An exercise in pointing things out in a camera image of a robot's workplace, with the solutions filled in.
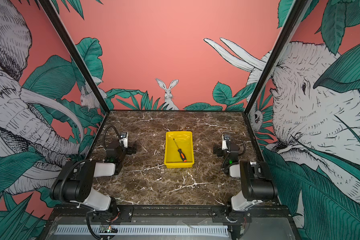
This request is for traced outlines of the orange black screwdriver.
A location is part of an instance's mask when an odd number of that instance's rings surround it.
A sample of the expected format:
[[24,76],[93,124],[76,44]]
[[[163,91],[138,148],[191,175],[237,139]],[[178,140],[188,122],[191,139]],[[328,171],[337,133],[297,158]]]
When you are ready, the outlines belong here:
[[174,143],[175,143],[175,145],[176,145],[176,147],[177,147],[177,149],[178,149],[178,152],[179,152],[179,155],[180,155],[181,160],[182,160],[183,162],[187,162],[187,158],[186,158],[185,154],[183,153],[182,149],[179,147],[179,145],[177,144],[176,140],[175,140],[175,139],[173,139],[173,140],[174,140]]

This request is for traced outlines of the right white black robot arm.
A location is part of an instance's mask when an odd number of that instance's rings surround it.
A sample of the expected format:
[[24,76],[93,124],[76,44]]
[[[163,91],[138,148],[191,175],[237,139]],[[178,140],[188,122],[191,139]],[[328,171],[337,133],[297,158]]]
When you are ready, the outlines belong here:
[[223,158],[222,172],[241,182],[241,190],[231,197],[223,210],[213,210],[214,221],[239,224],[247,220],[247,211],[264,202],[277,198],[277,187],[266,162],[239,160],[246,153],[246,145],[241,148],[230,140],[224,140],[221,147],[214,146],[213,153]]

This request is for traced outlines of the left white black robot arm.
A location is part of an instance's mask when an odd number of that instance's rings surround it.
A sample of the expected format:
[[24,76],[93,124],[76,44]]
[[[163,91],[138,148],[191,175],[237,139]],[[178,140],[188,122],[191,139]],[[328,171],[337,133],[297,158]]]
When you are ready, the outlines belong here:
[[117,144],[114,150],[106,150],[106,159],[102,162],[67,162],[50,189],[50,198],[63,204],[87,207],[93,210],[101,221],[116,221],[121,214],[116,199],[96,191],[93,188],[93,179],[118,175],[125,156],[136,152],[136,143],[128,147]]

